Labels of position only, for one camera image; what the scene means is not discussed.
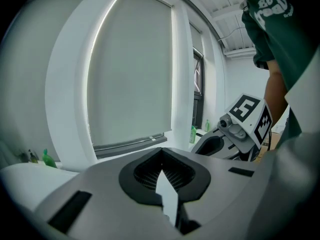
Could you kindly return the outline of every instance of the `plastic bottle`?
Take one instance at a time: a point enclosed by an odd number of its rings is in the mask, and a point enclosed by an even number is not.
[[[34,154],[32,154],[30,149],[29,149],[29,152],[30,152],[30,160],[31,160],[31,162],[34,163],[34,164],[38,164],[37,158],[34,156]]]
[[[195,141],[196,141],[196,133],[197,133],[197,129],[192,125],[191,126],[191,135],[190,135],[190,140],[189,140],[189,142],[191,144],[195,143]]]
[[[210,121],[208,119],[206,120],[205,129],[204,130],[207,133],[210,131]]]
[[[42,160],[44,161],[45,165],[46,166],[50,166],[50,167],[53,167],[53,168],[57,168],[57,165],[55,163],[55,160],[53,160],[53,158],[48,155],[48,150],[45,149],[43,151],[43,156],[42,156]]]

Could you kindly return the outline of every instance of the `window sill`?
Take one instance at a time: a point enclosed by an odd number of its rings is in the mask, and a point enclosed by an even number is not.
[[[156,138],[155,140],[150,139],[144,142],[134,143],[131,145],[114,147],[109,149],[102,149],[102,150],[95,150],[94,152],[97,159],[109,158],[109,157],[115,157],[115,156],[123,155],[126,153],[130,153],[130,152],[143,150],[153,145],[160,144],[166,141],[167,141],[167,138],[165,136],[162,136],[162,137]]]

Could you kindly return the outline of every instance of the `roller blind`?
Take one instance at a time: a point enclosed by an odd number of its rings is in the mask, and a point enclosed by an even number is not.
[[[190,30],[191,30],[193,47],[196,48],[200,53],[204,54],[200,32],[191,24],[190,24]]]
[[[117,0],[93,48],[87,86],[94,146],[171,130],[171,8]]]

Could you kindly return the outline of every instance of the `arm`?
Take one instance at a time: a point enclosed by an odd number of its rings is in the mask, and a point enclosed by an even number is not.
[[[288,104],[285,100],[287,89],[277,61],[266,62],[269,68],[269,79],[266,83],[264,99],[268,104],[273,119],[273,127],[285,112]]]

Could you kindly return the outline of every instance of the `ceiling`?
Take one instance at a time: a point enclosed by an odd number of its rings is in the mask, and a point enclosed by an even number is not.
[[[199,0],[213,18],[216,30],[225,49],[223,53],[232,59],[252,57],[256,52],[241,17],[240,4],[244,0]]]

